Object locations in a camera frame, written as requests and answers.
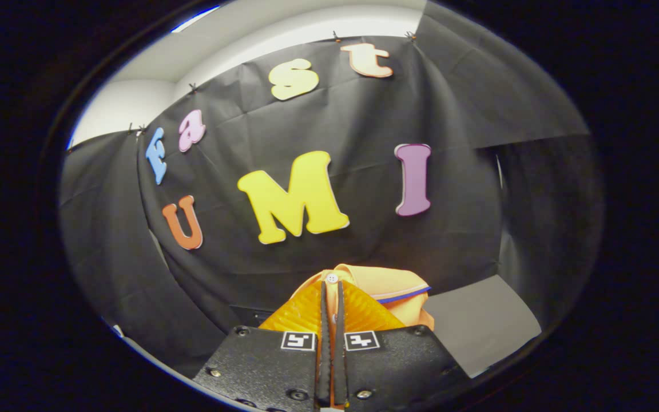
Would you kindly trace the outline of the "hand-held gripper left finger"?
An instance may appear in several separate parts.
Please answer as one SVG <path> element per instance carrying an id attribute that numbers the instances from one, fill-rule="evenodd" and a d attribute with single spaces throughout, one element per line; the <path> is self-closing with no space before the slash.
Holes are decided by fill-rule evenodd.
<path id="1" fill-rule="evenodd" d="M 194 376 L 220 401 L 248 411 L 317 411 L 330 401 L 326 287 L 305 288 L 263 326 L 236 326 Z"/>

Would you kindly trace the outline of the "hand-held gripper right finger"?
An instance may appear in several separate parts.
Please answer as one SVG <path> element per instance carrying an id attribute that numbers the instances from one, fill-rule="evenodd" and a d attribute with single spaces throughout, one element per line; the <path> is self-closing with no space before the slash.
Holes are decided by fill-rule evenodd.
<path id="1" fill-rule="evenodd" d="M 351 283 L 338 294 L 335 399 L 345 410 L 421 411 L 469 388 L 469 376 L 429 326 L 404 326 Z"/>

